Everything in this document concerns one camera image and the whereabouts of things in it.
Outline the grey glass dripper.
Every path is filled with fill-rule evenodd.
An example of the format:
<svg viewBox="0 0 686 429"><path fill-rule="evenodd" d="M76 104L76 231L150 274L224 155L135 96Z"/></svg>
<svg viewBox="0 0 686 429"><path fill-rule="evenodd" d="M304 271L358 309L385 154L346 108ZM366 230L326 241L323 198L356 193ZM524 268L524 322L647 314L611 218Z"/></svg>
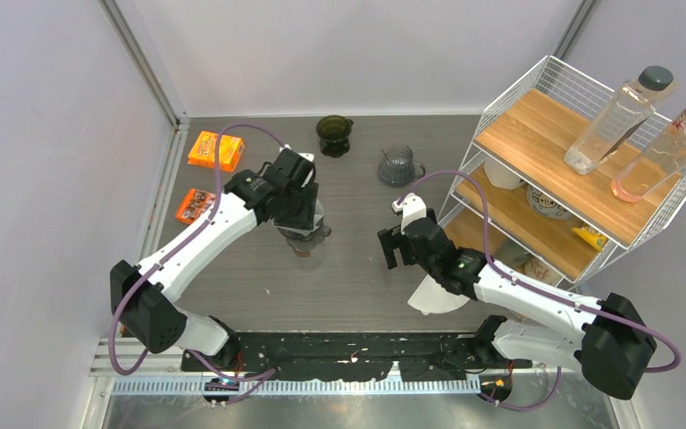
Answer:
<svg viewBox="0 0 686 429"><path fill-rule="evenodd" d="M324 219L323 225L320 228L314 226L311 230L299 230L294 228L281 227L275 224L280 234L286 239L286 242L291 248L300 250L314 250L317 246L322 244L327 237L331 235L332 229L328 226Z"/></svg>

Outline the glass carafe with leather collar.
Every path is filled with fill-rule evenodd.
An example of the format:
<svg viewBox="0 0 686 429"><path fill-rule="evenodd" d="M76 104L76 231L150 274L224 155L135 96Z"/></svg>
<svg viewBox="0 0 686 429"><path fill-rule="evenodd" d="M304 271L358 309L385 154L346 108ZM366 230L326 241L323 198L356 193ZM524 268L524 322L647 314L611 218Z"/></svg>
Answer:
<svg viewBox="0 0 686 429"><path fill-rule="evenodd" d="M300 250L292 248L294 256L291 258L293 266L304 272L318 270L324 263L324 253L321 249Z"/></svg>

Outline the white paper coffee filter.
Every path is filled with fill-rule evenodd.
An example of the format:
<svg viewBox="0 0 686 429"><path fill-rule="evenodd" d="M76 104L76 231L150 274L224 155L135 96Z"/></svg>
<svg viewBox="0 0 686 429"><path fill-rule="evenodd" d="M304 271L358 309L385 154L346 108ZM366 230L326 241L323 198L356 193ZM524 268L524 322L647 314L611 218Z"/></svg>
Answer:
<svg viewBox="0 0 686 429"><path fill-rule="evenodd" d="M323 225L324 209L322 202L317 200L314 206L314 226L320 228Z"/></svg>

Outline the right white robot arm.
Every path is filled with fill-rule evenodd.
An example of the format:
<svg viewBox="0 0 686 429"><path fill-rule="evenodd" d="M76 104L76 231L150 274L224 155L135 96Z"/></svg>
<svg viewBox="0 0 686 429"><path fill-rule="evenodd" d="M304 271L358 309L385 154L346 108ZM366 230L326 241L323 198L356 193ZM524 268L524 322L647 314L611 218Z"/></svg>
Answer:
<svg viewBox="0 0 686 429"><path fill-rule="evenodd" d="M644 332L642 317L626 297L582 296L520 275L477 249L456 246L430 217L383 229L377 237L389 269L403 263L426 273L408 300L417 311L446 314L478 301L532 320L488 317L473 344L485 366L525 359L577 370L619 400L631 399L648 371L657 342Z"/></svg>

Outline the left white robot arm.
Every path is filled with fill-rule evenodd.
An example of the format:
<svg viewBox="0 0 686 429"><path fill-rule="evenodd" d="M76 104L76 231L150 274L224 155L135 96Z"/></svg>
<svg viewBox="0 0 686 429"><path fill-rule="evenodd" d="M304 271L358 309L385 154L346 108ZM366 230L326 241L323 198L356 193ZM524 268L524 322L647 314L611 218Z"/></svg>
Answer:
<svg viewBox="0 0 686 429"><path fill-rule="evenodd" d="M288 147L262 171L235 173L214 203L175 239L136 264L110 272L113 316L154 354L192 349L218 370L238 358L230 331L215 318L194 315L176 303L189 284L234 241L271 223L298 254L312 252L330 235L324 222L314 155Z"/></svg>

